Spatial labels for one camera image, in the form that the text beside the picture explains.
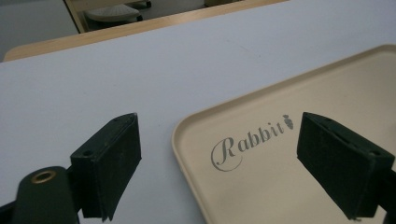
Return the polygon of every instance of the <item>white table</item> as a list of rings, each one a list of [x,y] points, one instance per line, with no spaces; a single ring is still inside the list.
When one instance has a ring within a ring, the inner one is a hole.
[[[383,44],[393,0],[292,0],[0,63],[0,203],[110,119],[137,112],[142,157],[113,223],[205,222],[172,131],[190,113]],[[81,223],[99,223],[81,219]]]

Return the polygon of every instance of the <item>tray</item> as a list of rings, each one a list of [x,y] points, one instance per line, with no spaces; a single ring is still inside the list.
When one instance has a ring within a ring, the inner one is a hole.
[[[350,223],[297,160],[302,114],[396,154],[395,96],[396,46],[381,46],[193,114],[173,148],[207,223]]]

